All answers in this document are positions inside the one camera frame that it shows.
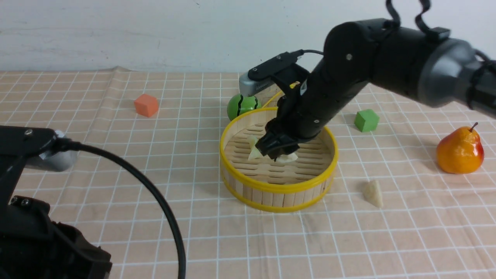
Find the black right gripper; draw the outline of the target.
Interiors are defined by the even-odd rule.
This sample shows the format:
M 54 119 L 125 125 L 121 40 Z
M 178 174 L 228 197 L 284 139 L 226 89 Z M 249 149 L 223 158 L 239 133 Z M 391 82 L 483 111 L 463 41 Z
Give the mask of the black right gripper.
M 277 103 L 276 117 L 265 126 L 265 135 L 255 144 L 263 155 L 276 161 L 296 152 L 299 144 L 316 137 L 330 120 L 330 79 L 324 69 L 305 77 L 285 70 L 275 77 L 284 96 Z

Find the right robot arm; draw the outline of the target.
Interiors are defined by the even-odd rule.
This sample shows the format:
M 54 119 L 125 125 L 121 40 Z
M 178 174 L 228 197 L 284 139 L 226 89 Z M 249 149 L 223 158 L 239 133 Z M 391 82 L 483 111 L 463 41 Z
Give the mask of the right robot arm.
M 429 107 L 457 101 L 495 117 L 495 61 L 446 29 L 397 27 L 384 18 L 346 22 L 329 32 L 313 71 L 297 64 L 304 53 L 281 53 L 247 73 L 284 93 L 256 145 L 273 160 L 313 140 L 368 84 Z

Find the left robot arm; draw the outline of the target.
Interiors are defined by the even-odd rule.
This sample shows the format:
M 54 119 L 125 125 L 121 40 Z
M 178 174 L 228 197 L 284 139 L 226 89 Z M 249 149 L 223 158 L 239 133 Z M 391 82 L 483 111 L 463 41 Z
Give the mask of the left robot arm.
M 25 168 L 63 172 L 75 151 L 60 151 L 63 132 L 1 126 L 1 278 L 107 279 L 110 254 L 73 226 L 52 221 L 50 205 L 14 195 Z

